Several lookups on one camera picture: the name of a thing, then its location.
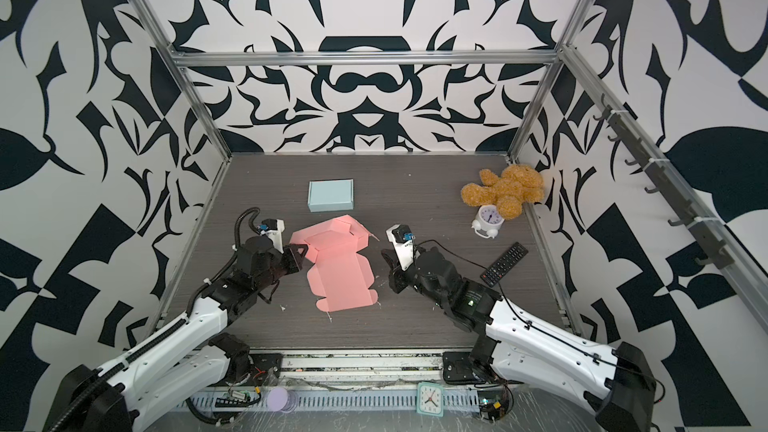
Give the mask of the pink paper box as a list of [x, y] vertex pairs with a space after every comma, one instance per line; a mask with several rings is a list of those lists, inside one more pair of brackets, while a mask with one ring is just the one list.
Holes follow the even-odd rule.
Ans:
[[350, 215], [343, 215], [298, 230], [293, 244], [306, 245], [307, 272], [311, 292], [318, 297], [316, 307], [325, 313], [368, 307], [378, 302], [372, 288], [374, 274], [370, 262], [360, 254], [373, 234]]

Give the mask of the light blue paper box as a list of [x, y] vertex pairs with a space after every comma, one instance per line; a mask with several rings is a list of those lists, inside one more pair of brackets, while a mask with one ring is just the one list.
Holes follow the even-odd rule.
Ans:
[[354, 181], [352, 179], [310, 181], [307, 205], [313, 213], [353, 210]]

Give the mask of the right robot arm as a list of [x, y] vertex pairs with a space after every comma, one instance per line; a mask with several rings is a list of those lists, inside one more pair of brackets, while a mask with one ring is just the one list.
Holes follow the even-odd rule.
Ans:
[[394, 292], [419, 293], [458, 328], [476, 334], [468, 360], [484, 381], [545, 390], [592, 413], [606, 431], [654, 430], [654, 405], [666, 390], [639, 348], [600, 344], [543, 321], [459, 274], [436, 248], [381, 255]]

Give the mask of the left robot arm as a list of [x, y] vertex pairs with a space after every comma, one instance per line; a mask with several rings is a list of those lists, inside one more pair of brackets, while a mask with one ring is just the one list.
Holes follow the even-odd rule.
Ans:
[[195, 291], [171, 323], [101, 366], [84, 365], [61, 381], [47, 431], [143, 431], [210, 385], [247, 382], [250, 348], [227, 329], [280, 280], [301, 271], [309, 248], [276, 235], [236, 246], [225, 266]]

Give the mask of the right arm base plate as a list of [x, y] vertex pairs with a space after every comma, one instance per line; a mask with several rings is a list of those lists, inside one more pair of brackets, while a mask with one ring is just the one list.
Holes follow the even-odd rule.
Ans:
[[442, 381], [448, 385], [520, 385], [522, 381], [505, 378], [494, 368], [492, 357], [477, 358], [471, 352], [442, 353]]

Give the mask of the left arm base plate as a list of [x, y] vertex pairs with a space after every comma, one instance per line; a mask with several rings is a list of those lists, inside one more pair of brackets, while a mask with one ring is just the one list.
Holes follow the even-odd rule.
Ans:
[[275, 386], [281, 378], [281, 353], [251, 353], [245, 366], [235, 365], [233, 378], [226, 378], [230, 387]]

